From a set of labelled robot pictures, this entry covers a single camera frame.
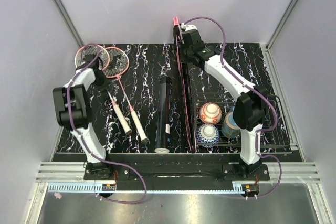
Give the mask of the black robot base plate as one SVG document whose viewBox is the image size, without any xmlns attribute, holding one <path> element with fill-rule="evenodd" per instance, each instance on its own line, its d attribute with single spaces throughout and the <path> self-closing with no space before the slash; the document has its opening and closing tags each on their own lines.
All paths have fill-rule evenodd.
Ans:
<svg viewBox="0 0 336 224">
<path fill-rule="evenodd" d="M 136 169 L 143 177 L 201 176 L 224 181 L 267 182 L 268 167 L 262 161 L 245 165 L 238 154 L 108 154 L 107 164 L 87 162 L 84 180 L 131 179 Z"/>
</svg>

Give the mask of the pink sport racket bag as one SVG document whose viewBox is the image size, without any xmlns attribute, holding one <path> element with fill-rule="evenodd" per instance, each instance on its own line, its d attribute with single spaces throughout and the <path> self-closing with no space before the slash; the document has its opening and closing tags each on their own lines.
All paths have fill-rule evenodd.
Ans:
<svg viewBox="0 0 336 224">
<path fill-rule="evenodd" d="M 181 24 L 177 16 L 173 18 L 173 37 L 176 46 L 176 59 L 182 88 L 182 103 L 183 103 L 185 128 L 188 142 L 188 152 L 194 154 L 195 144 L 193 143 L 194 133 L 190 113 L 190 86 L 187 76 L 187 66 L 182 63 L 181 45 L 183 44 L 183 39 L 182 39 Z"/>
</svg>

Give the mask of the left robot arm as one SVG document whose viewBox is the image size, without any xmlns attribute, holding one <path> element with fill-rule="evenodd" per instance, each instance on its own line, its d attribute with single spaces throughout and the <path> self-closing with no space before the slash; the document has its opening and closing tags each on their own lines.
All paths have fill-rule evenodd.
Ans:
<svg viewBox="0 0 336 224">
<path fill-rule="evenodd" d="M 95 167 L 95 174 L 103 180 L 113 175 L 112 165 L 106 163 L 106 150 L 101 145 L 92 125 L 92 108 L 87 95 L 90 86 L 103 86 L 107 79 L 100 69 L 100 54 L 85 56 L 85 63 L 62 87 L 53 89 L 56 119 L 79 142 L 87 163 Z"/>
</svg>

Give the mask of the black shuttlecock tube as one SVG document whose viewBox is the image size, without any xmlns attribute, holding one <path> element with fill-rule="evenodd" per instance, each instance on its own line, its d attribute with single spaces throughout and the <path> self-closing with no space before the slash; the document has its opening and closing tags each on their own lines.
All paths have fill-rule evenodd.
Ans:
<svg viewBox="0 0 336 224">
<path fill-rule="evenodd" d="M 167 148 L 170 141 L 170 105 L 171 105 L 172 79 L 168 76 L 160 78 L 159 107 L 157 117 L 157 130 L 155 139 L 156 148 Z"/>
</svg>

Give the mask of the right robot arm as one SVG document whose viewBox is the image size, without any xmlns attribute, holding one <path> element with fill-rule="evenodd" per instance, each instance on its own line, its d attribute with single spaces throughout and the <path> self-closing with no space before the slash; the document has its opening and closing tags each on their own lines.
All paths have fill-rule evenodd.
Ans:
<svg viewBox="0 0 336 224">
<path fill-rule="evenodd" d="M 180 32 L 179 53 L 183 63 L 192 63 L 215 78 L 235 101 L 233 119 L 240 128 L 241 151 L 239 176 L 250 180 L 261 167 L 260 134 L 266 115 L 266 89 L 242 77 L 221 56 L 220 51 L 206 46 L 196 26 L 187 25 Z"/>
</svg>

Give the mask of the clear plastic tube lid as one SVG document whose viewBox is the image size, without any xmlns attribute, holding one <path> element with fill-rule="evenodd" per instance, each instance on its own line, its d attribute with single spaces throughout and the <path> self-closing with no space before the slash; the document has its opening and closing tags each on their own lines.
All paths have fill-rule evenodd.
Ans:
<svg viewBox="0 0 336 224">
<path fill-rule="evenodd" d="M 167 148 L 156 148 L 154 152 L 158 154 L 167 154 L 170 152 L 170 150 Z"/>
</svg>

